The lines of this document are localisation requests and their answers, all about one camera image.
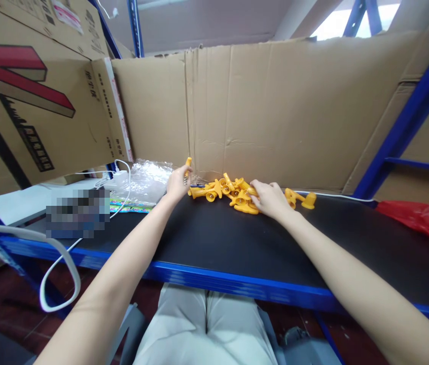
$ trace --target red plastic bag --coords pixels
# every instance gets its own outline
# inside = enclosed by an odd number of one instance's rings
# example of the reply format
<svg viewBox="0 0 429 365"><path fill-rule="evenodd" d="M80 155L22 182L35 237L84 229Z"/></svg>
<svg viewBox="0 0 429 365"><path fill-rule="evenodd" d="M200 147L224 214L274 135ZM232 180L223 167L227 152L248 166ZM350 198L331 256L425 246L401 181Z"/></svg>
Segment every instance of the red plastic bag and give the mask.
<svg viewBox="0 0 429 365"><path fill-rule="evenodd" d="M406 201L383 201L377 211L392 217L415 231L429 236L429 205Z"/></svg>

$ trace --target floor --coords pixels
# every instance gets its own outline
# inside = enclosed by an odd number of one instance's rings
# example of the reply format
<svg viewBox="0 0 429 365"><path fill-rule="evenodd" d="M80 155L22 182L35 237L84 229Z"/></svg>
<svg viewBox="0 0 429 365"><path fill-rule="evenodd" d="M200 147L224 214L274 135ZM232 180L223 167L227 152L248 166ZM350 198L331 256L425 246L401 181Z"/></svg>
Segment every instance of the floor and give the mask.
<svg viewBox="0 0 429 365"><path fill-rule="evenodd" d="M50 262L37 260L46 271ZM94 279L97 271L79 268L81 293ZM73 292L73 281L65 266L58 265L50 279L65 296ZM150 321L157 309L162 283L142 280L132 297L139 310ZM313 312L283 304L258 301L272 321L275 333L281 339L286 330L298 326L306 329L312 337L324 338ZM363 329L350 317L322 313L338 350L346 365L387 365L387 361ZM40 354L62 320L54 314L43 312L38 294L16 272L8 267L0 268L0 332L35 354ZM112 365L119 364L117 353Z"/></svg>

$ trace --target pants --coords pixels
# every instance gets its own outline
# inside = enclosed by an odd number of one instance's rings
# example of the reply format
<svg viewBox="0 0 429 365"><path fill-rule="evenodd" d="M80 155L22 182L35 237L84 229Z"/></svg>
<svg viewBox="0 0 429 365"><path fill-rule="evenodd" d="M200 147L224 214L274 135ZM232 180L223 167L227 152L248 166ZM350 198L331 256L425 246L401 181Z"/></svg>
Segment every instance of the pants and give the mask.
<svg viewBox="0 0 429 365"><path fill-rule="evenodd" d="M253 299L164 284L134 365L277 365Z"/></svg>

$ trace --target red printed logo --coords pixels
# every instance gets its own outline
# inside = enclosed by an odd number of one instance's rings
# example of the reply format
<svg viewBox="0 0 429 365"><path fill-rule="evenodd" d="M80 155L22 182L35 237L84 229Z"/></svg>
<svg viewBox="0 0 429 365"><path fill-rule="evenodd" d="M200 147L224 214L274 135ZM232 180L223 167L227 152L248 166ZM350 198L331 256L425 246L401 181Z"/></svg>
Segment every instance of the red printed logo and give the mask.
<svg viewBox="0 0 429 365"><path fill-rule="evenodd" d="M32 47L0 45L0 94L72 118L75 109L67 96L39 83L46 74Z"/></svg>

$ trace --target ceiling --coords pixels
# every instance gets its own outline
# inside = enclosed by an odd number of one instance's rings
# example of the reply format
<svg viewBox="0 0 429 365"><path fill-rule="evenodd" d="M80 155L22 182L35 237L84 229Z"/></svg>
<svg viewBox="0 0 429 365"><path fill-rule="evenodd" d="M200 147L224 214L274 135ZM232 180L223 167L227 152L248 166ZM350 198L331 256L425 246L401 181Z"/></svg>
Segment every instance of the ceiling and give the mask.
<svg viewBox="0 0 429 365"><path fill-rule="evenodd" d="M97 1L101 2L113 36L133 50L127 0ZM377 0L379 6L399 2ZM137 3L144 53L151 56L200 45L308 37L333 11L349 11L354 0L137 0Z"/></svg>
<svg viewBox="0 0 429 365"><path fill-rule="evenodd" d="M127 0L100 0L113 36L133 50ZM202 44L205 47L266 42L293 0L139 0L146 56ZM118 16L113 18L113 9Z"/></svg>

